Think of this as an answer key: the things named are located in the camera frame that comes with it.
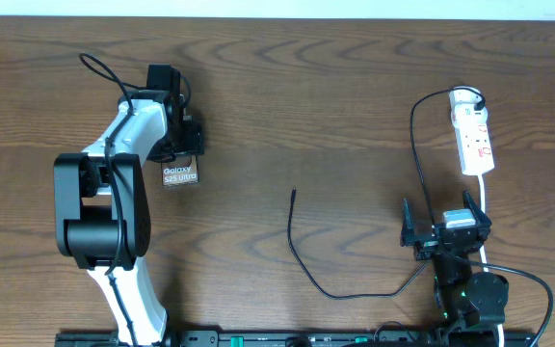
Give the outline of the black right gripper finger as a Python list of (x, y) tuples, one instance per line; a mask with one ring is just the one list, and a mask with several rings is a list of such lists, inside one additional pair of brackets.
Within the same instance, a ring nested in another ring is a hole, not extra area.
[(414, 235), (414, 222), (410, 213), (410, 206), (407, 199), (403, 199), (403, 223), (401, 229), (402, 237), (412, 237)]
[(463, 201), (463, 206), (472, 213), (473, 218), (478, 227), (491, 227), (491, 220), (482, 211), (480, 206), (474, 201), (474, 199), (471, 197), (470, 193), (467, 190), (464, 190), (462, 192), (462, 201)]

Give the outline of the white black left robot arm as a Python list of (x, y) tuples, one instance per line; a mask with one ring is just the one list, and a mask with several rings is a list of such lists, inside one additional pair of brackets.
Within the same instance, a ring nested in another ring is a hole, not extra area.
[(201, 125), (186, 114), (187, 79), (170, 65), (153, 64), (144, 86), (118, 84), (118, 113), (80, 152), (54, 162), (57, 247), (97, 282), (113, 312), (113, 333), (60, 333), (58, 346), (169, 346), (169, 316), (146, 267), (151, 221), (142, 166), (204, 153)]

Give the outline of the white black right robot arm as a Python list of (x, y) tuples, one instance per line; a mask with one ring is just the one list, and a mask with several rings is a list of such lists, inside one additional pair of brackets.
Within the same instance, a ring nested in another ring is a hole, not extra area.
[(436, 343), (504, 346), (508, 281), (485, 265), (474, 271), (469, 259), (488, 240), (491, 220), (468, 192), (462, 198), (462, 209), (445, 212), (444, 221), (426, 233), (416, 231), (404, 201), (400, 245), (412, 247), (415, 259), (433, 264), (435, 300), (446, 319), (434, 330)]

